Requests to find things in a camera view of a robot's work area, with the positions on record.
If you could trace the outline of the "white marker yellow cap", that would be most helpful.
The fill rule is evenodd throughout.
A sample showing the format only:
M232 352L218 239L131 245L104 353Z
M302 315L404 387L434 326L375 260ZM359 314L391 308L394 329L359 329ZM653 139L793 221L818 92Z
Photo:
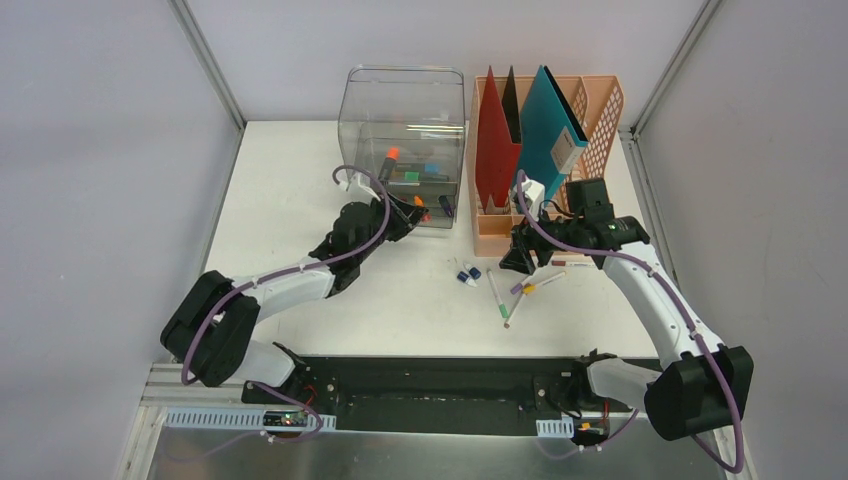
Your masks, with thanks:
M548 277L548 278L546 278L546 279L540 280L540 281L535 282L535 283L531 282L531 283L528 283L528 284L524 285L524 286L522 287L521 292L522 292L524 295L530 295L531 293L533 293L533 292L535 292L535 291L539 290L539 289L540 289L540 288L542 288L542 287L545 287L545 286L547 286L547 285L549 285L549 284L552 284L552 283L554 283L554 282L556 282L556 281L559 281L559 280L563 279L565 276L566 276L566 272L565 272L565 271L561 271L561 272L559 272L559 273L557 273L557 274L555 274L555 275L552 275L552 276L550 276L550 277Z

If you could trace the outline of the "dark purple short marker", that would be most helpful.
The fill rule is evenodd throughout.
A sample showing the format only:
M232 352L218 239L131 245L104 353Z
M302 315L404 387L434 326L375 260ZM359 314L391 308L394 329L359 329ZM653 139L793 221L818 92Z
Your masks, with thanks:
M451 205L448 197L446 195L441 195L441 196L438 197L438 202L439 202L439 205L442 208L444 214L448 218L453 218L454 217L454 209L453 209L453 206Z

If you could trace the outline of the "black highlighter green cap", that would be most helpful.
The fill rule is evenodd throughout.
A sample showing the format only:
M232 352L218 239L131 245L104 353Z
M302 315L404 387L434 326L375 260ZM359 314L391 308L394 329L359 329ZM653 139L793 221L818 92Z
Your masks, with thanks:
M418 184L420 182L420 174L418 172L395 172L390 178L391 184Z

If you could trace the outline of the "black highlighter blue cap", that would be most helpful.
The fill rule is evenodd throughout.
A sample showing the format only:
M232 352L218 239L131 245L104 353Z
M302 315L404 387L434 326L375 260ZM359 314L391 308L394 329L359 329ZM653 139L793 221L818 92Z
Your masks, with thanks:
M395 170L398 172L418 172L427 174L439 174L441 172L440 166L435 163L402 162L396 164Z

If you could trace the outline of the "black highlighter orange cap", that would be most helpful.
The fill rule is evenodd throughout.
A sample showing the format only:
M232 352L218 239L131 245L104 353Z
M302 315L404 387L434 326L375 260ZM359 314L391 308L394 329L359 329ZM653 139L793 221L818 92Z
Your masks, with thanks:
M399 157L399 148L398 147L390 147L387 151L387 154L383 160L383 163L378 172L378 180L380 182L388 182L391 178L393 171L395 170L397 160Z

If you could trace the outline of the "clear grey drawer organizer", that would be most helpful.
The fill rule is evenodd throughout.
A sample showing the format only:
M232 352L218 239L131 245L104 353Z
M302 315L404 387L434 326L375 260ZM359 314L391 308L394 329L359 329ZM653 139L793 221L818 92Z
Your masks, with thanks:
M457 219L466 141L465 79L452 67L357 65L346 79L337 118L337 137L345 163L378 172L390 147L397 163L435 163L439 174L420 174L418 184L391 184L387 190L429 209L424 226L448 230ZM438 197L446 195L454 217Z

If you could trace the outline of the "red folder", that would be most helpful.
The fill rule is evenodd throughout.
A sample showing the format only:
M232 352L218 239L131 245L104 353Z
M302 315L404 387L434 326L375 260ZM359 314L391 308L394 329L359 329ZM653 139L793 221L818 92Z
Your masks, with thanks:
M486 213L507 208L521 143L514 68L510 67L499 91L489 67L479 105L475 166L475 184Z

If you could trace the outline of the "teal blue folder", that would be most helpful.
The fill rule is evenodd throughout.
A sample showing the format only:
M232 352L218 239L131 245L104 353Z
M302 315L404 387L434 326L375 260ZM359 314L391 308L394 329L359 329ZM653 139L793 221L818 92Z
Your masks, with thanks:
M581 122L550 69L541 65L520 110L517 170L541 183L551 200L588 146Z

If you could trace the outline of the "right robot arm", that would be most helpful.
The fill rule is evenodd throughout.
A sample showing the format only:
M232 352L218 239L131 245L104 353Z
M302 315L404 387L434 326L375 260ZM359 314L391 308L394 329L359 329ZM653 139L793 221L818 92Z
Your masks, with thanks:
M605 398L638 409L669 441L723 427L739 435L754 369L750 354L728 346L695 313L641 223L615 215L602 179L570 182L566 193L569 214L552 218L543 186L519 176L512 194L524 218L511 229L501 268L530 275L556 252L589 257L629 302L660 362L654 371L594 354L569 380L569 400L583 410Z

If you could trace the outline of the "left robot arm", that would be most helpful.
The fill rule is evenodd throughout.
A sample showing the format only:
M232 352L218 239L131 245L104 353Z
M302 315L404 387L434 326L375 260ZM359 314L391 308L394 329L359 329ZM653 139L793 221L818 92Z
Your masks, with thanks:
M300 263L256 279L201 275L160 334L161 345L206 387L230 379L266 384L281 404L297 402L305 378L294 353L253 339L256 325L284 310L340 294L384 242L406 237L429 216L421 203L391 198L350 202L324 240Z

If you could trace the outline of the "white pen red cap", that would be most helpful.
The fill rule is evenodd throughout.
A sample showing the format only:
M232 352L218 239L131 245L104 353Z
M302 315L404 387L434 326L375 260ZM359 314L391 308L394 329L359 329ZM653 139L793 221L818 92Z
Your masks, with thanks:
M550 265L555 266L555 267L563 267L563 268L591 268L591 269L597 268L596 265L594 264L594 262L592 262L592 261L582 262L582 261L575 261L575 260L557 260L557 259L554 259L550 262Z

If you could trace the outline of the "white marker green tip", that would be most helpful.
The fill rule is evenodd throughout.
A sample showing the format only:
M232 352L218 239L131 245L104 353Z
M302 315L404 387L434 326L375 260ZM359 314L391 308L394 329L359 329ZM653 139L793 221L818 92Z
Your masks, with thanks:
M495 302L497 304L499 314L500 314L501 318L504 321L506 321L509 318L509 310L506 307L506 304L505 304L505 302L502 298L497 280L496 280L494 273L491 269L486 270L486 277L489 281L491 290L493 292L493 296L494 296Z

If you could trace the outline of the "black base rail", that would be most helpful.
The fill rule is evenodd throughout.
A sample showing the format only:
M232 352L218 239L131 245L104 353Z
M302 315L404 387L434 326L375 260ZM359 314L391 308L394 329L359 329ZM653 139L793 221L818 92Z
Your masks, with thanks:
M539 420L627 406L590 393L586 359L305 356L279 392L339 430L531 436Z

